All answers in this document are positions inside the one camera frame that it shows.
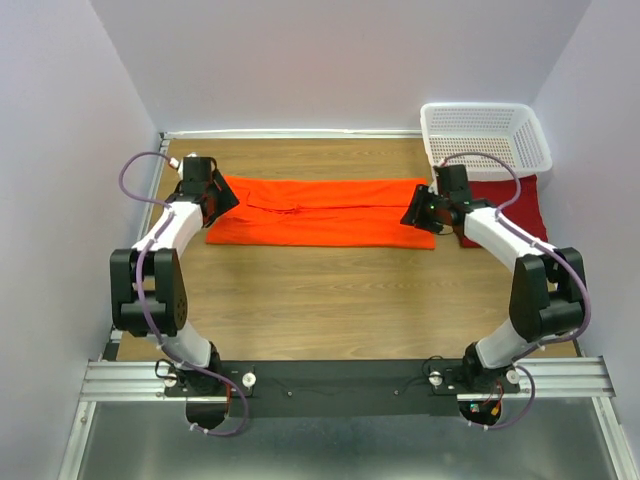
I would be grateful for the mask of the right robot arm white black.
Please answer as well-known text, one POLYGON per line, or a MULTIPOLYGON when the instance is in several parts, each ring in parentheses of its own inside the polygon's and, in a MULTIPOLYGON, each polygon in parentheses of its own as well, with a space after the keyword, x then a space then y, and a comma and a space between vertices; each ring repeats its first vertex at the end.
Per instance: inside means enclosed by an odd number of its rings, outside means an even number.
POLYGON ((469 390, 480 392, 535 349, 569 340, 587 325, 590 301, 581 254, 558 249, 511 222, 502 207, 474 198, 461 164, 435 167, 433 186, 419 185, 402 224, 439 233, 451 228, 480 245, 512 274, 508 318, 470 344, 459 368, 469 390))

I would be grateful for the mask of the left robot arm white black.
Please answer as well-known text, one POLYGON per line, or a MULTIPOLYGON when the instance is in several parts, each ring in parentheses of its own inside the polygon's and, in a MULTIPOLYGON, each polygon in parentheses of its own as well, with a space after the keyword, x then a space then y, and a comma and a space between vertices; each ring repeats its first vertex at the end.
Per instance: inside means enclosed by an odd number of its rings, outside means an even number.
POLYGON ((222 373, 220 354, 188 319, 188 298, 180 258, 201 230, 212 226, 239 205, 239 199, 212 157, 188 155, 181 160, 160 152, 179 175, 174 191, 161 201, 144 197, 125 186, 125 173, 141 152, 131 157, 118 177, 129 198, 157 205, 162 213, 149 232, 128 249, 116 249, 109 259, 113 326, 134 337, 144 337, 171 360, 176 371, 188 371, 187 382, 201 395, 221 384, 241 391, 222 373))

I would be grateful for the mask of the orange t shirt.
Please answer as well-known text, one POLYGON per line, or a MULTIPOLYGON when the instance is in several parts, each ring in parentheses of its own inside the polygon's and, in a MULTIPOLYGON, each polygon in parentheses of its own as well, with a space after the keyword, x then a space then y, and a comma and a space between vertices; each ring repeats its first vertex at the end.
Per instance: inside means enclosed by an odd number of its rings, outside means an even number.
POLYGON ((216 220, 209 245, 433 250, 435 236, 401 224, 417 179, 261 180, 230 177, 239 205, 216 220))

